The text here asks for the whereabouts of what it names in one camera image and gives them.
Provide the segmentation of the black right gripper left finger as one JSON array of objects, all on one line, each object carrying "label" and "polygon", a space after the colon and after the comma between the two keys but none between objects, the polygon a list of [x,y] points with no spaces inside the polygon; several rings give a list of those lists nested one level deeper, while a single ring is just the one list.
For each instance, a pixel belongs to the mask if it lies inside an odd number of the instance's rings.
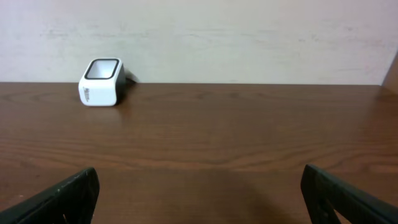
[{"label": "black right gripper left finger", "polygon": [[1,223],[90,224],[99,192],[98,175],[89,167],[3,210]]}]

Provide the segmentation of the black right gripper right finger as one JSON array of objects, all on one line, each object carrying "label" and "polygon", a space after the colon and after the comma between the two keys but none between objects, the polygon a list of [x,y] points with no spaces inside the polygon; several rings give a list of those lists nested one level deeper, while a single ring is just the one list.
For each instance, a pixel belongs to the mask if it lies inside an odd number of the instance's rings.
[{"label": "black right gripper right finger", "polygon": [[312,223],[397,223],[397,207],[353,187],[321,168],[307,164],[300,183]]}]

